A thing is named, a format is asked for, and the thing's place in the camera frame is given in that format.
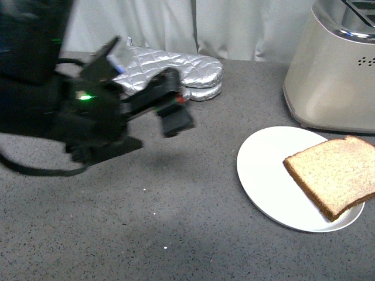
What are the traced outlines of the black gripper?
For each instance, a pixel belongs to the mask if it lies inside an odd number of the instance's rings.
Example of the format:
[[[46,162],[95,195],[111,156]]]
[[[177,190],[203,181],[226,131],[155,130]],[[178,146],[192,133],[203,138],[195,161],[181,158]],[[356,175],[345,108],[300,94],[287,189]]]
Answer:
[[[150,110],[161,119],[162,133],[172,138],[192,129],[194,120],[185,107],[179,72],[167,68],[154,76],[141,91],[121,100],[123,88],[114,78],[124,69],[110,53],[120,37],[102,45],[93,57],[59,58],[59,64],[75,64],[81,68],[75,78],[65,81],[67,100],[59,116],[64,133],[66,152],[72,161],[91,166],[142,148],[139,139],[128,135],[127,120]]]

